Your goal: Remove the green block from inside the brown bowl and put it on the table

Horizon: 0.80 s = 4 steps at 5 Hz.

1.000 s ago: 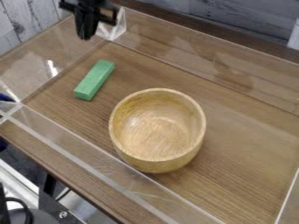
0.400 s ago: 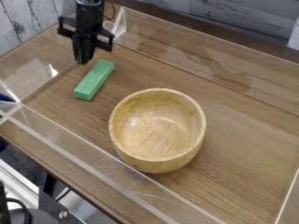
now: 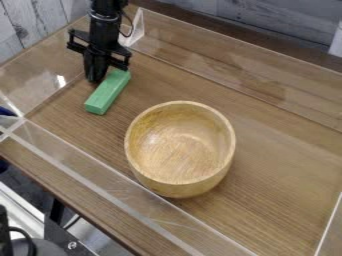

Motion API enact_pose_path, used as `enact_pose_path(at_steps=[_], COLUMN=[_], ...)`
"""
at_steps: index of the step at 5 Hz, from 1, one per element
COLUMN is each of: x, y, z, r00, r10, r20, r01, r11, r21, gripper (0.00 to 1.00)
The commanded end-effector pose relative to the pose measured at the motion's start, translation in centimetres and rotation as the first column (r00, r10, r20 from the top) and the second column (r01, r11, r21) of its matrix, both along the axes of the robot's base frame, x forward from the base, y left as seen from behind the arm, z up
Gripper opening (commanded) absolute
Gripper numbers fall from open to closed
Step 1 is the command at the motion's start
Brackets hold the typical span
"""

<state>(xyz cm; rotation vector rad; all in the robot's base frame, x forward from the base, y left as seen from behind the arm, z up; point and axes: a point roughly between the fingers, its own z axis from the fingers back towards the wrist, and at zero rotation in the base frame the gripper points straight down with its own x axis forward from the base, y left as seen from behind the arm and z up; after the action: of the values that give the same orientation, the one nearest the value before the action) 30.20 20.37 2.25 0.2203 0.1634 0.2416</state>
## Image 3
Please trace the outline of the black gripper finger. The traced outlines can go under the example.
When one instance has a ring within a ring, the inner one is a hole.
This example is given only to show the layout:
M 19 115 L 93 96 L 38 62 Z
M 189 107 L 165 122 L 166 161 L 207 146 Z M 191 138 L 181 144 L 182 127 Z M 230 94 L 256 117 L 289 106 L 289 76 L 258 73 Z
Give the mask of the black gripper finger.
M 91 83 L 98 83 L 103 80 L 109 66 L 107 56 L 99 55 L 87 49 L 85 52 L 85 72 L 86 78 Z

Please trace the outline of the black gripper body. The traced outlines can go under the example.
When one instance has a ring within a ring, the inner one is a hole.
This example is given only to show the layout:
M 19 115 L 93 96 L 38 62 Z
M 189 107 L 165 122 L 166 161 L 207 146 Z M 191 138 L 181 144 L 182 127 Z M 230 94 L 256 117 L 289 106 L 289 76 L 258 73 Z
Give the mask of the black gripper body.
M 103 16 L 95 11 L 90 11 L 89 14 L 90 31 L 71 28 L 67 48 L 83 55 L 83 62 L 85 52 L 90 49 L 97 54 L 107 56 L 110 66 L 127 71 L 133 53 L 119 43 L 122 15 Z

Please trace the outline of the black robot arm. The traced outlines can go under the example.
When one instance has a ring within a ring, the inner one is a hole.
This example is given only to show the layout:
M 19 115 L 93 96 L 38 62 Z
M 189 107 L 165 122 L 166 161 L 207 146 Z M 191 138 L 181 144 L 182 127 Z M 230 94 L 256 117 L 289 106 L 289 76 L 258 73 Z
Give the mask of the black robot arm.
M 125 8 L 129 0 L 91 0 L 90 31 L 70 29 L 67 48 L 83 55 L 86 78 L 101 82 L 113 66 L 129 70 L 133 53 L 119 43 L 122 20 L 129 18 Z

